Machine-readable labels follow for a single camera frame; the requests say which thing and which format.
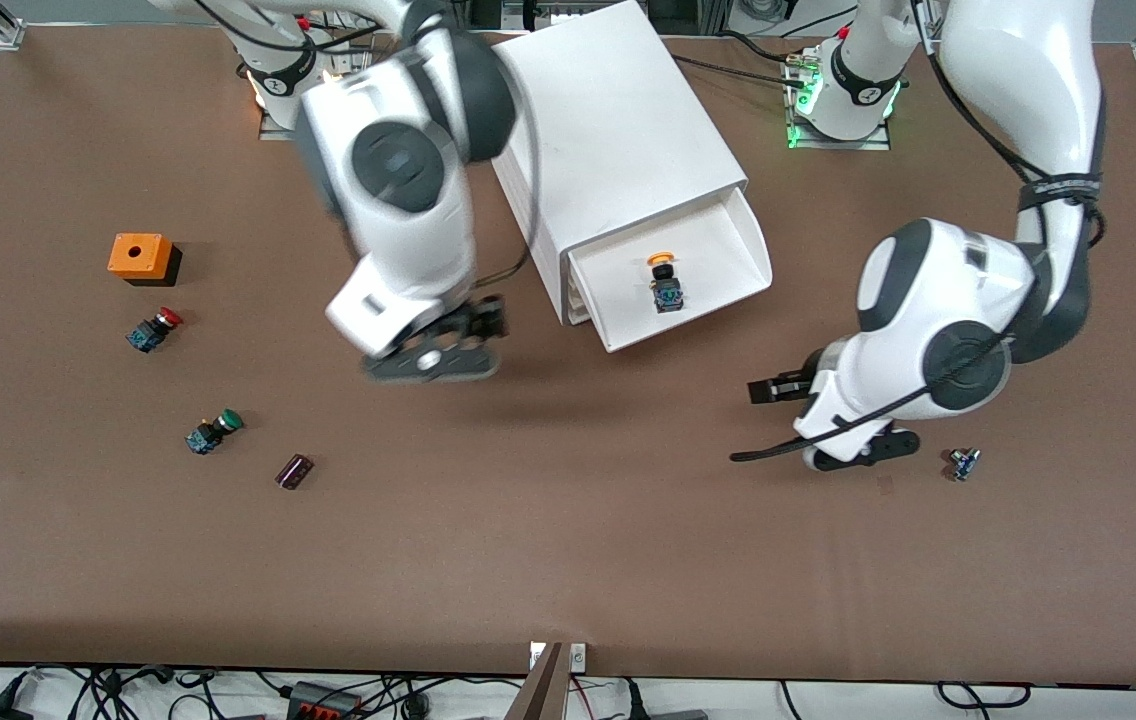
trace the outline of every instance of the orange box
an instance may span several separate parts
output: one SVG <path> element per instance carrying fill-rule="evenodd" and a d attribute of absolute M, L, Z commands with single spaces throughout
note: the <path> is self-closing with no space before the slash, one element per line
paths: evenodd
<path fill-rule="evenodd" d="M 157 233 L 122 232 L 115 236 L 107 270 L 128 284 L 165 286 L 176 284 L 181 250 Z"/>

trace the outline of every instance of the white box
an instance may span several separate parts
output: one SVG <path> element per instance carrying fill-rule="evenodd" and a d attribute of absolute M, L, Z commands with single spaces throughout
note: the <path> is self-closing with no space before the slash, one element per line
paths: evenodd
<path fill-rule="evenodd" d="M 746 174 L 633 1 L 496 47 L 521 78 L 541 153 L 532 259 L 563 324 L 609 352 L 754 295 L 772 266 Z M 531 234 L 523 119 L 492 161 Z M 646 260 L 673 252 L 683 310 L 659 313 Z"/>

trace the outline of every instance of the wire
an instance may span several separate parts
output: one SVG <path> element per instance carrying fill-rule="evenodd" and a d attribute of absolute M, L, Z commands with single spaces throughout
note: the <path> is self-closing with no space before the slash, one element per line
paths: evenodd
<path fill-rule="evenodd" d="M 795 710 L 795 700 L 792 700 L 791 697 L 791 688 L 786 684 L 786 680 L 782 680 L 782 696 L 786 698 L 786 709 L 791 711 L 791 715 L 795 717 L 795 720 L 804 720 L 804 718 L 800 715 L 800 711 Z"/>
<path fill-rule="evenodd" d="M 519 252 L 519 259 L 513 261 L 513 265 L 477 279 L 475 282 L 476 288 L 487 287 L 490 284 L 512 278 L 532 259 L 532 243 L 536 242 L 537 234 L 541 232 L 541 136 L 537 132 L 537 118 L 532 111 L 532 100 L 528 97 L 527 89 L 519 81 L 518 76 L 509 73 L 507 83 L 510 87 L 517 87 L 517 94 L 523 104 L 524 126 L 528 128 L 528 154 L 531 156 L 532 164 L 531 186 L 528 187 L 528 193 L 531 193 L 528 241 L 524 243 L 523 251 Z"/>
<path fill-rule="evenodd" d="M 964 688 L 964 692 L 969 694 L 972 702 L 958 702 L 952 700 L 951 696 L 946 694 L 946 688 L 951 687 L 951 685 L 955 685 L 958 688 Z M 976 690 L 972 689 L 972 685 L 959 683 L 958 680 L 942 680 L 942 683 L 937 683 L 937 694 L 939 694 L 942 702 L 946 703 L 946 705 L 957 708 L 957 710 L 962 710 L 964 712 L 969 710 L 979 711 L 982 712 L 983 720 L 989 720 L 989 712 L 992 710 L 1012 710 L 1012 708 L 1020 708 L 1021 705 L 1025 705 L 1026 702 L 1030 701 L 1030 685 L 1017 685 L 1017 687 L 1021 688 L 1021 697 L 1009 702 L 984 701 L 982 700 L 982 696 L 976 694 Z"/>
<path fill-rule="evenodd" d="M 268 687 L 272 690 L 275 690 L 276 693 L 279 693 L 279 694 L 284 693 L 283 685 L 276 685 L 275 683 L 270 683 L 270 679 L 266 678 L 266 673 L 262 673 L 261 670 L 253 670 L 253 673 L 257 675 L 257 678 L 261 679 L 261 683 L 266 683 L 266 687 Z"/>
<path fill-rule="evenodd" d="M 732 74 L 732 76 L 741 76 L 741 77 L 751 78 L 751 79 L 759 79 L 759 81 L 763 81 L 763 82 L 771 82 L 771 83 L 775 83 L 775 85 L 784 85 L 786 87 L 803 87 L 804 86 L 804 83 L 802 83 L 801 81 L 797 81 L 797 79 L 786 79 L 786 78 L 779 78 L 779 77 L 772 77 L 772 76 L 765 76 L 763 74 L 752 73 L 750 70 L 738 70 L 737 68 L 728 68 L 728 67 L 724 67 L 724 65 L 715 65 L 713 62 L 705 62 L 704 60 L 695 60 L 695 59 L 692 59 L 692 58 L 684 58 L 683 55 L 674 55 L 674 53 L 671 53 L 670 56 L 674 59 L 676 59 L 676 60 L 678 60 L 680 62 L 686 62 L 686 64 L 690 64 L 690 65 L 696 65 L 699 68 L 708 68 L 708 69 L 711 69 L 711 70 L 719 70 L 719 73 L 728 73 L 728 74 Z"/>
<path fill-rule="evenodd" d="M 783 442 L 780 443 L 780 445 L 774 445 L 772 447 L 765 447 L 765 450 L 749 450 L 745 452 L 733 452 L 732 455 L 728 455 L 728 459 L 732 460 L 733 462 L 750 462 L 754 460 L 763 460 L 766 457 L 786 455 L 787 452 L 795 452 L 796 450 L 804 450 L 804 447 L 811 447 L 813 445 L 818 445 L 818 443 L 820 442 L 825 442 L 828 441 L 829 438 L 842 436 L 842 434 L 846 433 L 847 430 L 851 430 L 853 428 L 860 428 L 861 425 L 866 425 L 871 420 L 878 420 L 879 418 L 883 418 L 885 415 L 892 413 L 893 410 L 897 410 L 899 407 L 911 404 L 911 402 L 914 402 L 916 400 L 919 400 L 919 397 L 928 395 L 928 393 L 934 392 L 934 390 L 936 390 L 939 386 L 943 386 L 943 384 L 952 382 L 954 378 L 958 377 L 958 375 L 960 375 L 960 372 L 963 372 L 964 370 L 971 368 L 972 365 L 977 365 L 978 361 L 984 359 L 984 357 L 988 355 L 989 352 L 994 350 L 994 348 L 997 348 L 999 343 L 1002 343 L 1004 340 L 1006 340 L 1006 337 L 1010 336 L 1010 334 L 1011 333 L 1008 330 L 996 334 L 996 336 L 993 336 L 987 342 L 982 343 L 982 345 L 978 348 L 978 351 L 976 351 L 972 357 L 969 357 L 969 359 L 964 360 L 963 363 L 958 365 L 957 368 L 949 370 L 949 372 L 938 375 L 938 377 L 934 378 L 933 382 L 925 383 L 924 387 L 916 390 L 916 392 L 911 392 L 910 395 L 905 395 L 904 397 L 899 397 L 897 400 L 889 402 L 887 405 L 880 407 L 880 409 L 878 410 L 874 410 L 870 413 L 862 415 L 860 416 L 860 418 L 857 418 L 851 422 L 840 425 L 838 428 L 834 428 L 833 430 L 821 433 L 819 434 L 819 436 L 813 436 L 810 438 L 794 438 L 792 441 Z M 951 354 L 947 355 L 947 363 L 949 361 L 951 361 L 952 357 L 955 355 L 957 352 L 960 352 L 962 350 L 964 350 L 964 348 L 955 348 L 955 350 L 952 350 Z"/>
<path fill-rule="evenodd" d="M 644 694 L 640 693 L 640 684 L 633 678 L 623 678 L 630 689 L 630 717 L 629 720 L 649 720 L 648 709 L 644 708 Z"/>
<path fill-rule="evenodd" d="M 257 37 L 248 35 L 247 32 L 236 28 L 235 26 L 233 26 L 233 24 L 227 23 L 226 19 L 223 18 L 219 14 L 214 12 L 212 8 L 210 8 L 208 3 L 204 3 L 203 0 L 194 0 L 194 5 L 198 5 L 199 8 L 202 8 L 203 12 L 208 12 L 208 17 L 212 18 L 212 22 L 219 24 L 219 26 L 222 26 L 222 28 L 228 32 L 231 35 L 234 35 L 236 37 L 242 37 L 248 42 L 252 42 L 253 45 L 266 47 L 267 50 L 281 50 L 281 51 L 286 51 L 286 53 L 308 53 L 308 51 L 316 50 L 318 51 L 318 53 L 341 55 L 341 51 L 329 51 L 329 48 L 343 45 L 345 44 L 345 42 L 354 40 L 354 37 L 362 37 L 366 35 L 370 35 L 370 33 L 381 30 L 379 24 L 374 23 L 371 27 L 357 30 L 352 33 L 349 33 L 349 35 L 343 35 L 341 37 L 333 37 L 329 41 L 317 42 L 317 44 L 312 45 L 281 45 L 277 44 L 277 42 L 267 42 L 265 40 L 257 40 Z"/>
<path fill-rule="evenodd" d="M 208 710 L 211 710 L 212 714 L 217 715 L 217 720 L 226 720 L 226 715 L 222 712 L 222 709 L 217 708 L 217 701 L 212 700 L 212 689 L 208 688 L 208 683 L 203 683 L 203 697 L 208 701 Z"/>
<path fill-rule="evenodd" d="M 825 23 L 827 20 L 833 20 L 834 18 L 838 18 L 838 17 L 841 17 L 841 15 L 847 15 L 849 12 L 852 12 L 855 9 L 857 9 L 857 6 L 853 5 L 853 6 L 851 6 L 851 8 L 844 8 L 843 10 L 840 10 L 838 12 L 833 12 L 833 14 L 827 15 L 827 17 L 818 18 L 818 19 L 815 19 L 815 20 L 812 20 L 810 23 L 801 24 L 800 27 L 791 28 L 791 30 L 788 30 L 786 32 L 783 32 L 782 35 L 778 35 L 777 37 L 788 37 L 788 36 L 795 35 L 796 32 L 805 31 L 807 28 L 810 28 L 812 26 L 819 26 L 819 24 L 821 24 L 821 23 Z M 776 23 L 770 24 L 770 26 L 765 27 L 763 30 L 755 30 L 755 32 L 750 33 L 750 35 L 754 36 L 754 37 L 759 37 L 760 35 L 763 35 L 763 33 L 772 30 L 774 27 L 779 26 L 779 24 L 783 24 L 784 22 L 786 22 L 786 20 L 777 20 Z"/>
<path fill-rule="evenodd" d="M 506 678 L 456 678 L 456 679 L 460 680 L 460 683 L 468 683 L 468 684 L 471 684 L 471 685 L 485 685 L 485 684 L 490 684 L 490 683 L 501 683 L 503 685 L 510 685 L 510 687 L 512 687 L 512 688 L 523 688 L 523 684 L 515 683 L 513 680 L 508 680 Z M 601 688 L 601 687 L 604 687 L 604 685 L 591 685 L 591 687 Z"/>
<path fill-rule="evenodd" d="M 573 678 L 573 685 L 577 688 L 577 697 L 580 698 L 580 703 L 586 708 L 586 719 L 595 720 L 595 711 L 590 708 L 590 698 L 586 697 L 586 688 L 580 687 L 580 680 Z"/>
<path fill-rule="evenodd" d="M 214 720 L 215 715 L 212 714 L 212 706 L 208 705 L 208 701 L 203 700 L 203 696 L 197 696 L 197 694 L 194 693 L 184 694 L 184 696 L 181 696 L 172 702 L 172 705 L 169 705 L 169 720 L 172 720 L 172 712 L 176 711 L 176 706 L 183 700 L 197 700 L 199 702 L 202 702 L 203 705 L 208 708 L 208 720 Z"/>
<path fill-rule="evenodd" d="M 747 47 L 747 49 L 750 49 L 751 53 L 759 55 L 760 58 L 763 58 L 766 60 L 772 60 L 774 62 L 784 62 L 784 61 L 786 61 L 786 55 L 769 53 L 769 51 L 768 50 L 763 50 L 762 47 L 755 45 L 755 41 L 754 40 L 751 40 L 751 37 L 746 37 L 745 35 L 742 35 L 742 33 L 740 33 L 737 31 L 734 31 L 734 30 L 722 30 L 722 31 L 719 31 L 718 33 L 716 33 L 716 35 L 718 35 L 719 37 L 733 37 L 733 40 L 736 40 L 736 41 L 741 42 L 742 45 Z"/>

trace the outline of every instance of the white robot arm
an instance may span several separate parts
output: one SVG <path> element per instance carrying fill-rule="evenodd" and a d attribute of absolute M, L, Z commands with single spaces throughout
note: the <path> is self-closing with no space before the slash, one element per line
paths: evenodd
<path fill-rule="evenodd" d="M 885 87 L 876 82 L 896 83 L 912 45 L 902 37 L 903 6 L 908 12 L 902 1 L 861 5 L 846 44 L 876 36 L 854 47 L 878 59 L 852 47 L 842 53 L 843 69 L 827 76 L 815 102 L 816 127 L 857 137 L 878 124 L 883 110 L 875 104 L 884 99 L 850 99 L 859 89 Z M 1026 181 L 1016 237 L 921 219 L 880 242 L 857 292 L 861 332 L 815 352 L 801 370 L 750 384 L 752 402 L 805 401 L 795 420 L 800 438 L 733 460 L 802 450 L 812 468 L 833 470 L 911 454 L 919 438 L 894 420 L 947 418 L 987 404 L 1011 365 L 1047 355 L 1079 332 L 1089 304 L 1088 237 L 1100 223 L 1104 122 L 1092 9 L 1092 0 L 952 0 L 939 64 L 930 59 L 961 114 L 966 100 L 1012 140 L 1008 149 L 988 137 Z M 833 40 L 822 44 L 824 68 L 841 62 Z M 849 78 L 851 68 L 876 74 Z M 841 111 L 844 122 L 836 119 Z"/>
<path fill-rule="evenodd" d="M 475 240 L 463 166 L 500 154 L 516 122 L 513 78 L 481 37 L 453 27 L 440 0 L 152 0 L 216 19 L 272 117 L 294 132 L 329 210 L 361 257 L 327 307 L 377 380 L 477 379 L 506 334 L 499 298 L 471 304 Z M 320 82 L 324 51 L 293 12 L 358 12 L 399 33 L 403 50 Z M 444 337 L 466 340 L 454 342 Z"/>

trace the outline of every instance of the brown table surface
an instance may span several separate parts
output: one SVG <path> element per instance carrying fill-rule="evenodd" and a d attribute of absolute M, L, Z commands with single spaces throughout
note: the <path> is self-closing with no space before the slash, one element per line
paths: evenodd
<path fill-rule="evenodd" d="M 699 58 L 768 72 L 730 41 Z M 30 30 L 0 55 L 0 660 L 1136 683 L 1136 68 L 1100 47 L 1109 236 L 1075 343 L 922 451 L 843 474 L 745 383 L 855 330 L 871 246 L 933 215 L 1010 237 L 1017 182 L 919 58 L 891 152 L 786 150 L 777 87 L 687 69 L 750 177 L 772 290 L 609 355 L 532 269 L 483 383 L 376 387 L 324 318 L 336 224 L 220 32 Z M 605 110 L 603 126 L 605 127 Z M 518 232 L 471 173 L 481 269 Z M 106 271 L 116 232 L 185 252 Z M 187 325 L 124 341 L 158 305 Z M 209 457 L 185 433 L 247 429 Z M 971 482 L 947 447 L 979 446 Z M 272 483 L 294 452 L 315 474 Z"/>

